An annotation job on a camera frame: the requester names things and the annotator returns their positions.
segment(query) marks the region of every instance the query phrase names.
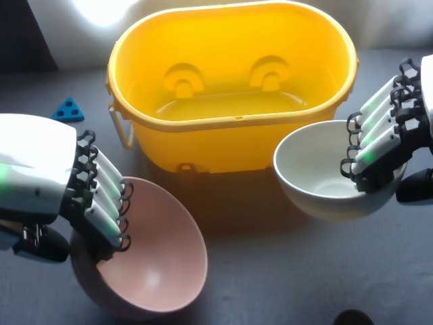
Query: basket handle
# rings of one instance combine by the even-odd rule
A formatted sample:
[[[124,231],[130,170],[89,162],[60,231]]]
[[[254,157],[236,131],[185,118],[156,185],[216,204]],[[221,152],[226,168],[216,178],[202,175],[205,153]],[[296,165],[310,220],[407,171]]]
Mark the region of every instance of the basket handle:
[[[114,109],[114,102],[111,102],[108,106],[108,112],[110,112],[111,118],[114,123],[114,127],[116,128],[117,134],[120,138],[120,142],[126,149],[131,149],[134,143],[134,128],[133,124],[130,123],[129,126],[129,138],[125,135],[123,131],[123,126],[120,124],[119,117],[116,114],[116,110]]]

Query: yellow plastic basket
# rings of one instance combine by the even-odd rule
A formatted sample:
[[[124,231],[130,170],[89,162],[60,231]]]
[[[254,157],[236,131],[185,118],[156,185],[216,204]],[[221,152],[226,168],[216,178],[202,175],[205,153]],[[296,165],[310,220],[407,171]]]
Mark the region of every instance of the yellow plastic basket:
[[[333,119],[357,73],[346,31],[309,5],[263,1],[170,9],[132,25],[107,71],[110,113],[168,171],[271,166],[293,130]],[[125,135],[118,115],[131,120]]]

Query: gray tabletop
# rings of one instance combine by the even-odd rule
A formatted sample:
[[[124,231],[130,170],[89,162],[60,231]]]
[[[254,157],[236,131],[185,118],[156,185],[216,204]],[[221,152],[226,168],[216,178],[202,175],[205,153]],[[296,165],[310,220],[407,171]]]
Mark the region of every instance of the gray tabletop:
[[[360,51],[352,95],[336,118],[346,119],[398,73],[405,57],[418,63],[432,51]],[[67,97],[92,129],[97,145],[123,175],[150,179],[172,192],[204,235],[209,273],[188,308],[146,324],[330,325],[343,309],[377,324],[433,324],[433,215],[392,199],[377,213],[349,223],[304,216],[280,190],[272,170],[224,175],[172,175],[150,163],[137,145],[125,150],[108,114],[105,71],[0,77],[0,112],[50,116]],[[407,174],[433,166],[416,152]],[[69,236],[70,226],[54,227]],[[129,324],[88,298],[69,261],[48,265],[0,252],[0,323]]]

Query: robotic arm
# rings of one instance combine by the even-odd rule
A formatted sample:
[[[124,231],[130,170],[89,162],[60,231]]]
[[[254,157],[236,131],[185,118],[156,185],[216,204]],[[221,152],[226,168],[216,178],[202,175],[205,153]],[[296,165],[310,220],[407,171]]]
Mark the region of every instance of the robotic arm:
[[[38,116],[0,115],[0,249],[63,262],[58,215],[81,235],[95,262],[125,251],[133,186],[98,150],[95,134]]]
[[[373,192],[394,179],[393,171],[419,148],[433,153],[433,56],[421,67],[411,59],[357,113],[349,116],[349,147],[340,171],[360,192]],[[399,202],[433,198],[433,170],[406,178],[396,197]]]

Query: blue triangle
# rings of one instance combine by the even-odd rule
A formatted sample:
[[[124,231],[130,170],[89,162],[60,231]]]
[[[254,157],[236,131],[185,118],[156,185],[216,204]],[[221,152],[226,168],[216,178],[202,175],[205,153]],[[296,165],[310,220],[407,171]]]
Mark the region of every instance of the blue triangle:
[[[84,114],[72,98],[68,98],[62,105],[51,115],[53,120],[59,122],[80,122],[83,121]]]

